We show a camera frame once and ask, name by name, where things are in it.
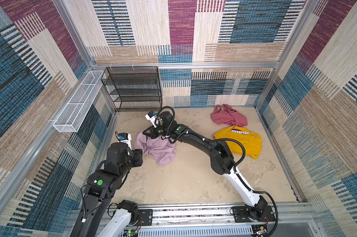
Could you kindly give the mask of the light lilac cloth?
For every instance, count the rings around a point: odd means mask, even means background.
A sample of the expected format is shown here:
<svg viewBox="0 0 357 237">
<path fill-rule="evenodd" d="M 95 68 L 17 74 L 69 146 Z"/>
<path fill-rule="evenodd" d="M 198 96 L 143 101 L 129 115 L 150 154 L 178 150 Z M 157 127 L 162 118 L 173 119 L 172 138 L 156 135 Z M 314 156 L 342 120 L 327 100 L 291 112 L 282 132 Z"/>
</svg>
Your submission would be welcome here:
<svg viewBox="0 0 357 237">
<path fill-rule="evenodd" d="M 171 144 L 167 139 L 163 140 L 159 136 L 152 139 L 142 133 L 137 136 L 135 142 L 136 149 L 142 149 L 143 156 L 152 156 L 156 164 L 163 166 L 175 159 L 175 144 Z"/>
</svg>

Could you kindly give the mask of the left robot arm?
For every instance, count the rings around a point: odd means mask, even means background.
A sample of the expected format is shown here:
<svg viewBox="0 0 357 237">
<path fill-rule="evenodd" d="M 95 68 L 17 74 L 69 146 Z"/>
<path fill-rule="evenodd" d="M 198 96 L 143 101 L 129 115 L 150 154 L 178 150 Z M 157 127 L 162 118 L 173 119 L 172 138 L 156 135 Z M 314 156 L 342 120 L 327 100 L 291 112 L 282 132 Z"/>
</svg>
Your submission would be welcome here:
<svg viewBox="0 0 357 237">
<path fill-rule="evenodd" d="M 117 142 L 107 149 L 106 159 L 101 161 L 87 179 L 82 195 L 82 207 L 70 233 L 72 237 L 120 237 L 126 227 L 135 225 L 140 217 L 138 205 L 129 200 L 121 201 L 110 221 L 99 233 L 103 215 L 109 210 L 111 200 L 121 189 L 130 170 L 143 164 L 143 151 L 132 149 L 132 137 L 128 133 L 116 134 Z"/>
</svg>

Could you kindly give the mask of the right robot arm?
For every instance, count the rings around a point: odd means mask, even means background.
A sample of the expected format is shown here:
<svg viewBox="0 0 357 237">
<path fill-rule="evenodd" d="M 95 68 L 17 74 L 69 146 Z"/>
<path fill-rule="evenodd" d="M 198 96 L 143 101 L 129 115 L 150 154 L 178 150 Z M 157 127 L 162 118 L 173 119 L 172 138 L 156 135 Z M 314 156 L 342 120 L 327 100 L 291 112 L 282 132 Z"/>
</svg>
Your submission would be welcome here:
<svg viewBox="0 0 357 237">
<path fill-rule="evenodd" d="M 151 127 L 142 133 L 152 139 L 158 137 L 166 138 L 169 142 L 177 141 L 190 144 L 203 151 L 210 157 L 212 170 L 224 176 L 242 197 L 248 218 L 251 221 L 264 221 L 266 211 L 269 210 L 268 203 L 262 196 L 263 191 L 255 191 L 246 181 L 238 169 L 238 165 L 244 160 L 245 155 L 235 162 L 234 157 L 227 142 L 233 142 L 240 146 L 244 152 L 244 146 L 233 139 L 221 138 L 216 140 L 208 139 L 190 129 L 184 124 L 179 124 L 174 120 L 175 112 L 150 111 L 145 118 L 152 123 Z"/>
</svg>

